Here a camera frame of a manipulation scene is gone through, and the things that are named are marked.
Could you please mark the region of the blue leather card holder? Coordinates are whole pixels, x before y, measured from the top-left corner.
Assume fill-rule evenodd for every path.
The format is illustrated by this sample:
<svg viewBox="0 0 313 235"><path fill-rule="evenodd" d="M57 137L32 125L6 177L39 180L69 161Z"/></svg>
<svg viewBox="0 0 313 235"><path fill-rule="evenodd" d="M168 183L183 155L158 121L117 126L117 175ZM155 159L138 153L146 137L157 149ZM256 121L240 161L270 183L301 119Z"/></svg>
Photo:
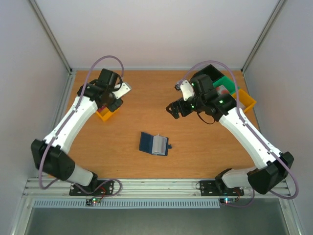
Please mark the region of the blue leather card holder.
<svg viewBox="0 0 313 235"><path fill-rule="evenodd" d="M169 138L161 135L150 135L145 132L141 132L139 141L139 151L157 155L167 156L168 150L172 149L172 145L169 143Z"/></svg>

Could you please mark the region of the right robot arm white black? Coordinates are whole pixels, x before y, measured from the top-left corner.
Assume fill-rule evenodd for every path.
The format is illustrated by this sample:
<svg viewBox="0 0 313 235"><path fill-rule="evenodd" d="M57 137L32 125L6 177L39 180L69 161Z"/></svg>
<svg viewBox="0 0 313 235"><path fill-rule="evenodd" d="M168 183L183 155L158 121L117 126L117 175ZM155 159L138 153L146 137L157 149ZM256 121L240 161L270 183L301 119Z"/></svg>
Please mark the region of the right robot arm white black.
<svg viewBox="0 0 313 235"><path fill-rule="evenodd" d="M284 180L294 157L281 152L252 125L236 100L230 94L219 94L208 75L202 74L184 80L179 90L182 98L166 107L175 119L192 112L204 112L225 127L243 146L255 166L246 169L228 168L215 178L216 190L227 194L236 187L252 187L259 194L267 194Z"/></svg>

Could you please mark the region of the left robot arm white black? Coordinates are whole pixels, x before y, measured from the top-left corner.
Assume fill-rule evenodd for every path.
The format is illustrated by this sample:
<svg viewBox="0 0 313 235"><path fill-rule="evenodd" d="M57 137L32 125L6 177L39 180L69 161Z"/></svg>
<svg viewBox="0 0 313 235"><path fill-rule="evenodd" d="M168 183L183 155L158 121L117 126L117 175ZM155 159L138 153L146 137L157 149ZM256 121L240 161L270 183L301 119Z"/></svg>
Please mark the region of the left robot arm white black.
<svg viewBox="0 0 313 235"><path fill-rule="evenodd" d="M97 175L80 167L68 153L88 119L102 107L113 113L122 105L122 96L130 91L121 75L107 69L102 69L97 79L85 81L57 126L43 140L32 142L31 152L39 173L73 183L87 195L95 194L99 188Z"/></svg>

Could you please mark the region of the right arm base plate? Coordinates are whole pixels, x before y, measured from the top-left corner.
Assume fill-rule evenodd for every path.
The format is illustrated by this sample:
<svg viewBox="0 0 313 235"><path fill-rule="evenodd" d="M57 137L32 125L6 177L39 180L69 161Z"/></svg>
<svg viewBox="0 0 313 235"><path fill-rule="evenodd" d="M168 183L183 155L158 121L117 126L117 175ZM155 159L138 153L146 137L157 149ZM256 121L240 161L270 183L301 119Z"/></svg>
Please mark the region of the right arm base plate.
<svg viewBox="0 0 313 235"><path fill-rule="evenodd" d="M215 180L200 180L196 183L196 189L200 191L201 196L244 196L244 190L238 187L226 188L220 191Z"/></svg>

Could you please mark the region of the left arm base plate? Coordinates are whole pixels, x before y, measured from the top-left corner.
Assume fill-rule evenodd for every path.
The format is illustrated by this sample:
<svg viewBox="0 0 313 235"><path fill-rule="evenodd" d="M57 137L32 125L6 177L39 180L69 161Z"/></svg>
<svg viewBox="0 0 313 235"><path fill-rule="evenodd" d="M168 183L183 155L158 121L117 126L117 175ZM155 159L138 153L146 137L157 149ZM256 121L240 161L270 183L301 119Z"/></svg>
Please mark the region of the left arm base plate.
<svg viewBox="0 0 313 235"><path fill-rule="evenodd" d="M69 190L70 196L102 196L112 195L114 180L98 180L94 186L72 185Z"/></svg>

